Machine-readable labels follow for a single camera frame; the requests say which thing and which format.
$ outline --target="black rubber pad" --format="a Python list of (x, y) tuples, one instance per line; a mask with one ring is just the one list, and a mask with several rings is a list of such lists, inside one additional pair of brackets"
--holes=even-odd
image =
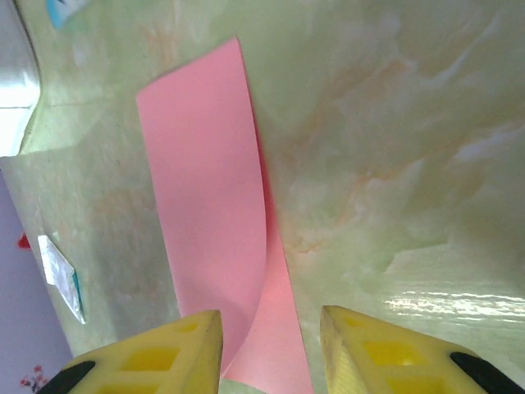
[(488, 394), (525, 394), (525, 390), (484, 359), (459, 351), (451, 353), (450, 358)]
[(95, 364), (94, 361), (84, 361), (63, 369), (40, 389), (39, 394), (67, 394), (93, 369)]

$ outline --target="pink paper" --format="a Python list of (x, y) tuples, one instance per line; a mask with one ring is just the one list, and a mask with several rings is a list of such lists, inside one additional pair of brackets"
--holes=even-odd
[(221, 311), (227, 378), (313, 392), (239, 42), (137, 103), (181, 315)]

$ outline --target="red object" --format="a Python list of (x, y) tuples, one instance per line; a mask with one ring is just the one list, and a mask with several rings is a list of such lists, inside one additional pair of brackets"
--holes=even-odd
[(22, 237), (18, 240), (18, 247), (20, 249), (31, 249), (30, 242), (27, 240), (27, 235), (24, 233)]

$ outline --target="table surface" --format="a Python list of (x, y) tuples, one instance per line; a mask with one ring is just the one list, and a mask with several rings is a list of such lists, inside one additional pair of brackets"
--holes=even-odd
[(43, 92), (0, 164), (80, 276), (85, 326), (49, 287), (74, 354), (178, 318), (135, 95), (237, 35), (316, 392), (326, 304), (525, 383), (524, 1), (18, 3)]

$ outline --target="green marble surface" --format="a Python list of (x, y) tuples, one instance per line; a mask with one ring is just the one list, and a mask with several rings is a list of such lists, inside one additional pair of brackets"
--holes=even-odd
[(61, 31), (18, 3), (43, 94), (0, 165), (79, 273), (87, 325), (49, 288), (75, 354), (178, 317), (135, 94), (237, 35), (316, 392), (324, 304), (525, 384), (524, 1), (93, 0)]

